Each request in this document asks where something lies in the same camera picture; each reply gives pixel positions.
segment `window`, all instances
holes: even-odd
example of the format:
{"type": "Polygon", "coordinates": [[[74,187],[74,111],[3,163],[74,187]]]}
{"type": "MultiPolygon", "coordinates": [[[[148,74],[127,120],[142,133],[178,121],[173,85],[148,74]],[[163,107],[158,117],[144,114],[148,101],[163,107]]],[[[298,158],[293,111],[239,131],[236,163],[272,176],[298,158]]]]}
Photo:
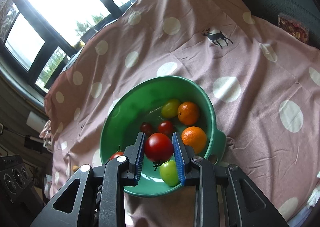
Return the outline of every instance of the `window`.
{"type": "Polygon", "coordinates": [[[7,0],[0,11],[1,55],[43,96],[68,60],[134,0],[7,0]]]}
{"type": "Polygon", "coordinates": [[[44,40],[22,14],[19,14],[8,35],[5,46],[27,70],[35,60],[44,40]]]}

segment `green tomato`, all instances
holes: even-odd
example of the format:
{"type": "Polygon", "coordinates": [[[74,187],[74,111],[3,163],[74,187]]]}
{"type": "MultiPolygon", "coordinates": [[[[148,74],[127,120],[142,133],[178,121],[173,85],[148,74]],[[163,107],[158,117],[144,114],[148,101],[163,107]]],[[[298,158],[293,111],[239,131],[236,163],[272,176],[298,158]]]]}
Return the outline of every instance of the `green tomato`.
{"type": "Polygon", "coordinates": [[[162,180],[170,186],[176,186],[179,183],[176,162],[168,161],[159,168],[162,180]]]}
{"type": "Polygon", "coordinates": [[[178,99],[168,100],[161,109],[161,115],[166,119],[172,119],[178,115],[178,107],[181,102],[178,99]]]}

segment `deer print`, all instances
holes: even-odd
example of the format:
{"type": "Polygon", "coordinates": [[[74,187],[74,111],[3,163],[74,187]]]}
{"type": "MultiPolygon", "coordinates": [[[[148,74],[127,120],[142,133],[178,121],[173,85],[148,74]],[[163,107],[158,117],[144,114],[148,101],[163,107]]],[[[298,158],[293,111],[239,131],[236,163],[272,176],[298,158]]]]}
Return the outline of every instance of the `deer print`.
{"type": "Polygon", "coordinates": [[[225,37],[221,31],[219,33],[216,33],[216,34],[210,33],[210,28],[207,28],[204,31],[202,31],[202,35],[203,36],[207,36],[209,40],[212,40],[212,42],[215,45],[220,46],[221,49],[222,49],[222,46],[218,42],[219,39],[224,40],[226,42],[227,46],[228,46],[228,43],[227,43],[226,39],[229,40],[233,44],[233,42],[229,38],[225,37]]]}

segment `window frame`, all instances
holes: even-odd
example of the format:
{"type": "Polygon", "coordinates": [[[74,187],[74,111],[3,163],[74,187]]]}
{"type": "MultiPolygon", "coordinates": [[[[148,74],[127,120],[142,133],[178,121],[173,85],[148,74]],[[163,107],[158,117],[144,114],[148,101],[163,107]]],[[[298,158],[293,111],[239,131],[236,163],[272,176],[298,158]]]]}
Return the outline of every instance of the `window frame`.
{"type": "MultiPolygon", "coordinates": [[[[66,55],[72,57],[75,55],[79,49],[71,46],[51,25],[50,23],[32,6],[32,4],[28,0],[12,0],[14,4],[17,6],[19,12],[12,22],[10,29],[6,35],[6,40],[8,35],[15,24],[15,20],[17,19],[19,14],[22,14],[24,18],[29,22],[29,24],[33,27],[33,29],[39,34],[39,36],[45,41],[44,45],[39,50],[35,60],[33,61],[29,70],[15,59],[15,57],[11,54],[11,52],[5,46],[6,40],[4,42],[0,41],[0,51],[4,53],[4,59],[8,62],[8,64],[17,72],[17,75],[23,79],[27,84],[29,84],[32,88],[34,88],[38,93],[42,96],[46,95],[46,92],[43,91],[38,85],[36,85],[36,81],[45,67],[46,63],[53,55],[54,51],[57,47],[60,47],[66,55]]],[[[130,6],[131,3],[135,0],[130,0],[125,3],[121,7],[118,7],[113,0],[100,0],[104,6],[108,9],[110,14],[106,16],[102,21],[93,26],[95,30],[99,31],[103,27],[105,27],[108,23],[118,19],[130,6]]],[[[87,43],[87,41],[91,38],[88,31],[84,33],[80,40],[87,43]]],[[[63,61],[58,65],[58,67],[54,70],[51,77],[47,81],[44,88],[49,89],[51,85],[54,83],[56,78],[62,72],[63,68],[66,65],[66,57],[63,61]]]]}

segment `plastic bowl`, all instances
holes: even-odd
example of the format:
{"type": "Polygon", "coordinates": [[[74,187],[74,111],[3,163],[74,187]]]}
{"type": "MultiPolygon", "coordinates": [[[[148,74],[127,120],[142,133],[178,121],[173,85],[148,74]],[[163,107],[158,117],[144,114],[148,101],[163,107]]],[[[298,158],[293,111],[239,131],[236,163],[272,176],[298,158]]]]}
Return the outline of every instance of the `plastic bowl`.
{"type": "MultiPolygon", "coordinates": [[[[208,158],[214,154],[219,162],[226,146],[226,136],[217,130],[216,117],[212,103],[204,90],[191,80],[177,76],[163,76],[145,81],[125,94],[106,120],[100,139],[101,161],[105,163],[118,150],[122,151],[135,143],[142,122],[151,123],[154,128],[160,121],[161,107],[169,99],[177,98],[182,103],[192,101],[200,108],[200,118],[194,126],[198,126],[207,134],[207,146],[200,154],[208,158]]],[[[178,118],[173,124],[179,132],[187,126],[178,118]]],[[[159,169],[154,171],[153,163],[146,157],[143,160],[141,179],[135,187],[124,187],[124,191],[139,197],[155,197],[171,193],[181,188],[179,184],[170,187],[160,177],[159,169]]]]}

